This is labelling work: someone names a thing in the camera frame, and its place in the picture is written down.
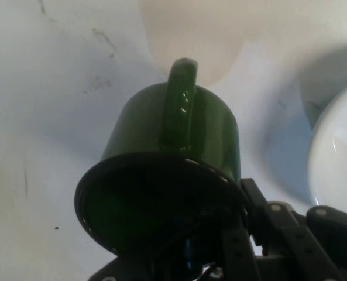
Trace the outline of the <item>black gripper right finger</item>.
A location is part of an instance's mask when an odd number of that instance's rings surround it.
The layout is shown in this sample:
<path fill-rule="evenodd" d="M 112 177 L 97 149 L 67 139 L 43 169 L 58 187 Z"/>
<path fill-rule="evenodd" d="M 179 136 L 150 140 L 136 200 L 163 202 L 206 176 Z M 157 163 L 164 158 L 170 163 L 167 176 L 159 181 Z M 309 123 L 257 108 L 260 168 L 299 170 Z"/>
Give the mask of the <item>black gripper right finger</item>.
<path fill-rule="evenodd" d="M 267 201 L 253 179 L 241 190 L 251 234 L 270 275 L 295 280 L 347 280 L 347 213 L 319 205 L 300 215 L 285 202 Z"/>

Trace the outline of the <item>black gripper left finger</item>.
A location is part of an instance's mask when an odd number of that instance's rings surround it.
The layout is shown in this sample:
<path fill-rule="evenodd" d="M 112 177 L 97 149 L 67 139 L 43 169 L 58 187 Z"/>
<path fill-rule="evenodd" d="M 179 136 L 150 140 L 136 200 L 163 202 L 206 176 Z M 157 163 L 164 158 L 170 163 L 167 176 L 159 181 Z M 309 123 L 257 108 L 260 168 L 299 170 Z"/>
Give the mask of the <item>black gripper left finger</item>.
<path fill-rule="evenodd" d="M 261 280 L 247 230 L 224 230 L 221 239 L 224 280 Z"/>

